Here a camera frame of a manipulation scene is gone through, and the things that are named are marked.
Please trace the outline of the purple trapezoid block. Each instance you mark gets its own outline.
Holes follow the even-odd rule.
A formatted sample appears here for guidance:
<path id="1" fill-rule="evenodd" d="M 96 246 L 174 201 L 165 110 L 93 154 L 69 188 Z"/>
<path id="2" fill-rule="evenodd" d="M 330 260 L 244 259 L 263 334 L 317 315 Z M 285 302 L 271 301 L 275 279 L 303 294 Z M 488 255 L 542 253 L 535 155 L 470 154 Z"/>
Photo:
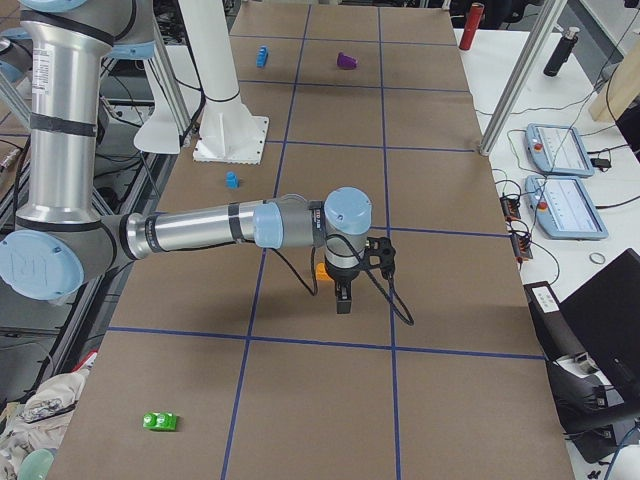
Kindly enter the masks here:
<path id="1" fill-rule="evenodd" d="M 340 51 L 336 58 L 336 65 L 342 70 L 355 70 L 358 67 L 358 59 Z"/>

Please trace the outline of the small blue block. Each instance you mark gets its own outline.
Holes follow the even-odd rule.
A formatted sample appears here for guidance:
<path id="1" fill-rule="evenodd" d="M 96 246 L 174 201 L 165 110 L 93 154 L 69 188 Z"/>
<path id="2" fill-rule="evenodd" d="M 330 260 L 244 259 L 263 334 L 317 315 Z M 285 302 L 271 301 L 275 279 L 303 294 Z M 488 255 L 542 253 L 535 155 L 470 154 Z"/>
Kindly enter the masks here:
<path id="1" fill-rule="evenodd" d="M 237 174 L 233 171 L 228 171 L 225 176 L 225 184 L 230 189 L 237 189 L 240 185 Z"/>

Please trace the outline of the black cylinder tool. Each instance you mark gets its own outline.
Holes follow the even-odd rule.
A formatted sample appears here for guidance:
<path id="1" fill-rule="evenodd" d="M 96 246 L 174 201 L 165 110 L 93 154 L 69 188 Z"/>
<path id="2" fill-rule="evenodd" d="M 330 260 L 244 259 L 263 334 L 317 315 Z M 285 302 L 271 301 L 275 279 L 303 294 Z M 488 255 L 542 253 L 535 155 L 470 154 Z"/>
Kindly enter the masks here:
<path id="1" fill-rule="evenodd" d="M 558 41 L 553 53 L 547 61 L 543 74 L 548 77 L 555 77 L 558 75 L 562 66 L 568 60 L 579 38 L 579 27 L 569 27 L 566 29 Z"/>

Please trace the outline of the far teach pendant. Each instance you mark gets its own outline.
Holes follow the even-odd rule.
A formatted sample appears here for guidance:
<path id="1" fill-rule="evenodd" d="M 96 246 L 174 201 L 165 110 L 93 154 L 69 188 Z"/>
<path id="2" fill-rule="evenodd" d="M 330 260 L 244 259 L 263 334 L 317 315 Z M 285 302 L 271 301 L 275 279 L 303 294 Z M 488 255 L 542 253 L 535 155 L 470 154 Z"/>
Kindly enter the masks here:
<path id="1" fill-rule="evenodd" d="M 529 158 L 545 174 L 588 178 L 594 167 L 576 127 L 530 123 L 525 130 Z"/>

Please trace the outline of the green brick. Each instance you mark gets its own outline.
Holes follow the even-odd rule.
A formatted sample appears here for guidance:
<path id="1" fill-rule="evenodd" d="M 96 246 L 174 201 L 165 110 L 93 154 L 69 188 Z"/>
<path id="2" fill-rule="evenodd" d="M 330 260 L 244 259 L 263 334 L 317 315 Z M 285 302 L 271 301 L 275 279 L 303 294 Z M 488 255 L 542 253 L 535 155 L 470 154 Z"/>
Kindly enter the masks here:
<path id="1" fill-rule="evenodd" d="M 157 432 L 175 432 L 179 416 L 169 411 L 146 412 L 142 417 L 142 427 L 145 430 Z"/>

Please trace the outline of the aluminium frame post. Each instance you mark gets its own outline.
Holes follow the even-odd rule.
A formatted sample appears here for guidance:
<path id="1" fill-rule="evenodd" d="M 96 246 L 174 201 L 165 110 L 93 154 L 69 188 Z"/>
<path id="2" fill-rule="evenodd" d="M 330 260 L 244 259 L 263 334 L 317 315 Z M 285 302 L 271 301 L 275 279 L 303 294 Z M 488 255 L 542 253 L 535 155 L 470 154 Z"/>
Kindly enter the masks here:
<path id="1" fill-rule="evenodd" d="M 485 129 L 478 147 L 482 156 L 488 157 L 494 148 L 509 116 L 513 113 L 534 64 L 566 4 L 567 0 L 544 2 Z"/>

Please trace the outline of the crumpled patterned cloth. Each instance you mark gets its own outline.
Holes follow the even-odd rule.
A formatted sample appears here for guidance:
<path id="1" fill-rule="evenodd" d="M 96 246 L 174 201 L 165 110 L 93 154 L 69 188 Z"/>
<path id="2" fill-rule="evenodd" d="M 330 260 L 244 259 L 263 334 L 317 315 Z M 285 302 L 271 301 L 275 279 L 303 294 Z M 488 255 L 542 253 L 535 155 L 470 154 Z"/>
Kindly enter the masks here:
<path id="1" fill-rule="evenodd" d="M 18 406 L 1 433 L 1 478 L 19 479 L 37 463 L 49 469 L 84 390 L 84 370 L 56 375 L 40 385 L 36 393 Z"/>

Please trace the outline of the black laptop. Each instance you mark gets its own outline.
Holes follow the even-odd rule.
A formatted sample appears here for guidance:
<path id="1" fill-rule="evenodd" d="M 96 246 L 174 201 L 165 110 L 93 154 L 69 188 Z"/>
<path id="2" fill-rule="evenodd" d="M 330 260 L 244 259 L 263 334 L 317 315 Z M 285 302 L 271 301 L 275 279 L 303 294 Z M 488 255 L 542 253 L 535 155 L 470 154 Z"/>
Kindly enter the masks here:
<path id="1" fill-rule="evenodd" d="M 583 459 L 639 440 L 639 255 L 628 248 L 564 300 L 524 291 L 556 411 Z"/>

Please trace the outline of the red cylinder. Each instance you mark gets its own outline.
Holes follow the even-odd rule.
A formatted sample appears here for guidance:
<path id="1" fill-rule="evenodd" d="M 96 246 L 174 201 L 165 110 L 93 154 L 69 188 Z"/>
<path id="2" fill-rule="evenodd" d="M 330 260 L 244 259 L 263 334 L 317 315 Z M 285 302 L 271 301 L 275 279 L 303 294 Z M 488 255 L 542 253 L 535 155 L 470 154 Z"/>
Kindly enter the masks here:
<path id="1" fill-rule="evenodd" d="M 459 42 L 459 49 L 468 51 L 473 43 L 476 31 L 482 21 L 485 6 L 481 2 L 472 2 L 466 14 L 463 33 Z"/>

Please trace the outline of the near teach pendant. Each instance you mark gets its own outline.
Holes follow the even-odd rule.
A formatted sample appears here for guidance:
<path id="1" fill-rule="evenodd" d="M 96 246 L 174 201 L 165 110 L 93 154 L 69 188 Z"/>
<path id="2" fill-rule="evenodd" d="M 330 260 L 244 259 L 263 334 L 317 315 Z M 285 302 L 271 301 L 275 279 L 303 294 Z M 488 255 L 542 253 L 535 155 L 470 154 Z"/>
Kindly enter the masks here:
<path id="1" fill-rule="evenodd" d="M 525 194 L 534 222 L 554 240 L 603 240 L 608 230 L 577 176 L 529 175 Z"/>

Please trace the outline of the orange trapezoid block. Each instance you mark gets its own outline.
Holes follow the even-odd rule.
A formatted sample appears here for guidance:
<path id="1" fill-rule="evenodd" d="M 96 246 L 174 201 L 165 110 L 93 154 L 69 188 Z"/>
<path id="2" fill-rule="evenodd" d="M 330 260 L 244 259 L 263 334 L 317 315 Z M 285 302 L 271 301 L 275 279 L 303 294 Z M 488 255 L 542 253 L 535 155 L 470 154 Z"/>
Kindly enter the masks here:
<path id="1" fill-rule="evenodd" d="M 320 262 L 316 265 L 315 275 L 318 281 L 331 281 L 332 278 L 328 274 L 326 270 L 326 266 L 323 262 Z"/>

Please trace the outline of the long blue brick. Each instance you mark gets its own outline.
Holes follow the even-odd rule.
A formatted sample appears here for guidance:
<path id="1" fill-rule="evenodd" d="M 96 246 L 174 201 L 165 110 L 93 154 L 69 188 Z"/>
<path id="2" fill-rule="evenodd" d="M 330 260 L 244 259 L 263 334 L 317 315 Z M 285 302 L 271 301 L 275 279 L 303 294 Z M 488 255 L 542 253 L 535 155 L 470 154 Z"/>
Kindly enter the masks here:
<path id="1" fill-rule="evenodd" d="M 261 45 L 256 54 L 256 67 L 264 68 L 267 64 L 269 49 L 266 45 Z"/>

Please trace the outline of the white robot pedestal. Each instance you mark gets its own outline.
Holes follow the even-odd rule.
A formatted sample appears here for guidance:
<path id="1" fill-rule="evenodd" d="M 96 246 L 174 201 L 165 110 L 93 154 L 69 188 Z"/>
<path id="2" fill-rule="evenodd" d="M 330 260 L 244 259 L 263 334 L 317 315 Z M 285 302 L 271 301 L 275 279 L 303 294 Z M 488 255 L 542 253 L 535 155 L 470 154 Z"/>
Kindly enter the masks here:
<path id="1" fill-rule="evenodd" d="M 260 163 L 269 119 L 252 115 L 242 101 L 223 3 L 183 0 L 179 6 L 205 97 L 194 159 Z"/>

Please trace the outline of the teach pendant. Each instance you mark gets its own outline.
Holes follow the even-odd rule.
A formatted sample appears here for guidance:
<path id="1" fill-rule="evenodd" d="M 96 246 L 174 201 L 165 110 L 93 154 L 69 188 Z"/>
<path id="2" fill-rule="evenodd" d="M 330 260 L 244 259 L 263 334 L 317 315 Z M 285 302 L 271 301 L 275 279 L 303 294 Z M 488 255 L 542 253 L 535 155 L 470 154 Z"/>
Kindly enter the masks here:
<path id="1" fill-rule="evenodd" d="M 554 240 L 603 240 L 608 230 L 577 176 L 529 175 L 525 194 L 534 222 Z"/>
<path id="2" fill-rule="evenodd" d="M 525 130 L 529 158 L 545 174 L 588 178 L 594 167 L 576 127 L 530 123 Z"/>

